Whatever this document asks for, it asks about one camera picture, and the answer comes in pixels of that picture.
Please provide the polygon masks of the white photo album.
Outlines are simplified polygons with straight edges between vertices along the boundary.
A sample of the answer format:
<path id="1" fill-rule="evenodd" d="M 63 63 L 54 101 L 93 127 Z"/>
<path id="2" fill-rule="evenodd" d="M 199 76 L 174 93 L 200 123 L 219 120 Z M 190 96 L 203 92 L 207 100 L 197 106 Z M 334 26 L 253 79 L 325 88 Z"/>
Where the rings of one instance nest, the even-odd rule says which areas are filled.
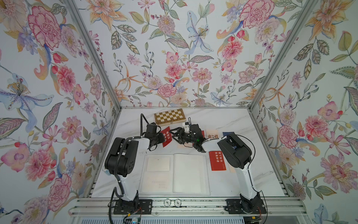
<path id="1" fill-rule="evenodd" d="M 207 159 L 201 155 L 147 155 L 139 190 L 146 195 L 210 195 Z"/>

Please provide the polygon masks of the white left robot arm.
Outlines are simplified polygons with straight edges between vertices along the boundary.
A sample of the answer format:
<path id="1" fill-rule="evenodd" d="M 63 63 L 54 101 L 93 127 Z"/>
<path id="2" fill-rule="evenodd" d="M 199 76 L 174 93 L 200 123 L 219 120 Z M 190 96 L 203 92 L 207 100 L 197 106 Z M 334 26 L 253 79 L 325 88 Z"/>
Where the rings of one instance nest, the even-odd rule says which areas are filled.
<path id="1" fill-rule="evenodd" d="M 125 201 L 133 201 L 138 193 L 138 187 L 127 181 L 134 170 L 137 154 L 140 149 L 153 151 L 165 141 L 161 127 L 156 123 L 148 123 L 146 130 L 140 131 L 139 136 L 116 137 L 104 161 L 104 167 L 116 178 L 120 192 L 115 195 Z"/>

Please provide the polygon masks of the red card white characters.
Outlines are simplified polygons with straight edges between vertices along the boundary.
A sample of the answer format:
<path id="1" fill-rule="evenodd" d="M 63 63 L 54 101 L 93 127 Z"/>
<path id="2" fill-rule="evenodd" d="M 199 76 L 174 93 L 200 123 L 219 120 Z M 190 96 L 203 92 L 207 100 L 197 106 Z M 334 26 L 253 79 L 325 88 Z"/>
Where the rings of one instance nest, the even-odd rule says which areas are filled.
<path id="1" fill-rule="evenodd" d="M 164 142 L 162 143 L 163 147 L 166 147 L 172 141 L 172 134 L 170 133 L 170 127 L 166 127 L 161 133 L 164 135 Z"/>

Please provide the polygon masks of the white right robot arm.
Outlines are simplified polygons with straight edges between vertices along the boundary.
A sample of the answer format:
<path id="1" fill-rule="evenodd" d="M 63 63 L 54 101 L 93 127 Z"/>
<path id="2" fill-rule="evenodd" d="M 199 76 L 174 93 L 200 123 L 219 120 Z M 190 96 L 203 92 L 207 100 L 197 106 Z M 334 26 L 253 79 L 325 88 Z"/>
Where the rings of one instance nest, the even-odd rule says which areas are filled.
<path id="1" fill-rule="evenodd" d="M 184 127 L 178 127 L 169 131 L 172 138 L 179 144 L 191 143 L 192 147 L 200 153 L 204 153 L 207 142 L 216 141 L 226 161 L 235 168 L 240 185 L 240 208 L 244 213 L 253 213 L 254 209 L 260 208 L 263 200 L 260 192 L 255 189 L 251 178 L 251 163 L 255 151 L 242 140 L 244 137 L 230 133 L 221 138 L 207 139 L 202 134 L 199 125 L 185 123 Z"/>

